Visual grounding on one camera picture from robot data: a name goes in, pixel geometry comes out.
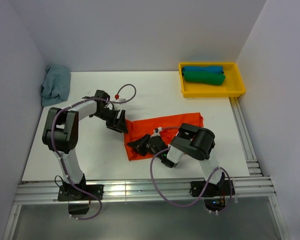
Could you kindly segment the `orange t shirt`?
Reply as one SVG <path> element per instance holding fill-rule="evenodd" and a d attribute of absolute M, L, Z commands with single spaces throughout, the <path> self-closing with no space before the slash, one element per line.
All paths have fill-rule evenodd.
<path fill-rule="evenodd" d="M 136 153 L 128 143 L 142 138 L 146 134 L 154 134 L 155 129 L 162 128 L 160 136 L 165 144 L 170 144 L 173 137 L 177 134 L 178 128 L 183 124 L 204 126 L 204 118 L 199 112 L 183 113 L 177 115 L 161 116 L 156 118 L 126 121 L 128 133 L 124 134 L 124 147 L 129 161 L 149 159 L 150 154 L 142 156 Z"/>

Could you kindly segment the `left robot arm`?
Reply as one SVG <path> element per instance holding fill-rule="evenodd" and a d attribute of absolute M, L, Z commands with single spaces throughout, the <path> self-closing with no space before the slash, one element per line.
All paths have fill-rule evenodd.
<path fill-rule="evenodd" d="M 85 198 L 88 193 L 86 177 L 76 154 L 79 123 L 85 118 L 97 117 L 105 122 L 107 129 L 127 134 L 126 111 L 115 107 L 117 104 L 108 93 L 97 90 L 94 96 L 85 96 L 68 107 L 48 110 L 42 142 L 58 159 L 63 190 L 69 191 L 76 200 Z"/>

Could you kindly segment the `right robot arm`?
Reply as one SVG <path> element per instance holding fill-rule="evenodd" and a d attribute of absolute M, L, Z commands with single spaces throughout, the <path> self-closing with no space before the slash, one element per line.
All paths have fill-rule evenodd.
<path fill-rule="evenodd" d="M 182 123 L 180 127 L 158 127 L 152 134 L 146 133 L 126 143 L 137 156 L 155 156 L 168 168 L 175 168 L 184 155 L 203 161 L 207 174 L 219 167 L 218 161 L 211 159 L 215 145 L 215 134 L 211 130 L 189 123 Z"/>

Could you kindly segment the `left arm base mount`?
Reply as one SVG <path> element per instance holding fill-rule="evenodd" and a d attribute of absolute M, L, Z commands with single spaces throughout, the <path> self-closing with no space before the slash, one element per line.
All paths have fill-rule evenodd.
<path fill-rule="evenodd" d="M 56 178 L 60 177 L 57 175 L 54 179 L 54 183 L 58 187 L 58 202 L 68 202 L 68 213 L 75 216 L 84 216 L 90 210 L 91 201 L 95 200 L 94 197 L 77 190 L 71 184 L 66 183 L 61 179 L 59 184 Z M 103 184 L 87 184 L 85 178 L 83 178 L 79 184 L 75 184 L 77 188 L 96 196 L 99 200 L 102 200 L 104 193 Z"/>

